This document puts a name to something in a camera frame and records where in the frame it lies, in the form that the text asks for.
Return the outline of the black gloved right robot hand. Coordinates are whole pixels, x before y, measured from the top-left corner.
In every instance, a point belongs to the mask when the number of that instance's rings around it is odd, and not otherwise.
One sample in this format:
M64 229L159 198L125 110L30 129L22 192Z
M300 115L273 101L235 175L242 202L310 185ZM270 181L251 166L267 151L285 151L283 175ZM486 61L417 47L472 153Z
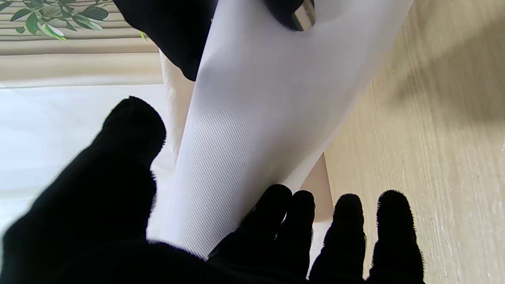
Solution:
M217 0L116 0L125 21L144 32L192 82L207 42ZM305 31L313 27L313 0L265 0L268 11L283 27Z

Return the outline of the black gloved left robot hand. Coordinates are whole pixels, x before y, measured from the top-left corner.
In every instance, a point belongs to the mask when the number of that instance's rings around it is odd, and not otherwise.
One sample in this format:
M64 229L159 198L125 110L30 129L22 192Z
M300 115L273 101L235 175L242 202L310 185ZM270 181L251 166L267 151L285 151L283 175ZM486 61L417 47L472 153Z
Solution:
M314 197L271 185L208 260L148 241L157 191L150 171L166 130L137 97L123 99L93 142L63 169L2 239L2 284L422 284L424 264L406 197L378 199L372 268L362 276L359 197L334 207L310 267Z

